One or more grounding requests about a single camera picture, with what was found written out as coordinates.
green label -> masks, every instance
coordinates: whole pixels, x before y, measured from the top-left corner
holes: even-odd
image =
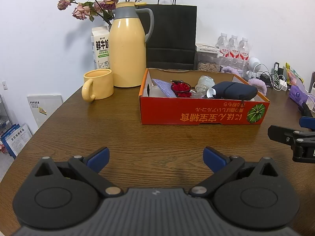
[[[98,57],[105,57],[105,56],[108,56],[109,54],[103,54],[103,55],[99,55]]]

floor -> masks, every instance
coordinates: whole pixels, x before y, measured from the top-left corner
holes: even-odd
[[[13,161],[14,159],[9,154],[0,152],[0,183]]]

silver bolt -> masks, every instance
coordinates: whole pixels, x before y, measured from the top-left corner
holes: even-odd
[[[207,188],[203,186],[195,186],[192,188],[192,192],[194,194],[205,194],[207,192]]]
[[[120,192],[121,192],[121,189],[116,186],[107,187],[105,189],[105,193],[107,193],[108,195],[117,195],[117,194],[120,194]]]

brown tabletop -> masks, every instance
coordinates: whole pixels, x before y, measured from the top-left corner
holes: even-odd
[[[36,132],[0,183],[0,231],[9,236],[19,228],[12,210],[13,197],[42,156],[66,161],[87,156],[101,146],[111,152],[100,172],[122,187],[191,186],[211,175],[203,163],[205,146],[247,161],[272,157],[300,196],[300,211],[293,228],[314,235],[315,165],[295,163],[289,146],[269,140],[270,125],[300,129],[297,105],[284,91],[268,90],[271,104],[261,125],[141,125],[139,88],[115,88],[114,94],[85,103],[81,88]]]

pink fuzzy object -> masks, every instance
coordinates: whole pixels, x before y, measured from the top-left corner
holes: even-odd
[[[235,74],[235,75],[240,76],[238,71],[235,68],[232,68],[230,66],[223,67],[221,69],[221,73]]]
[[[257,90],[263,94],[264,96],[267,94],[267,87],[266,84],[259,79],[249,79],[248,84],[255,86]]]

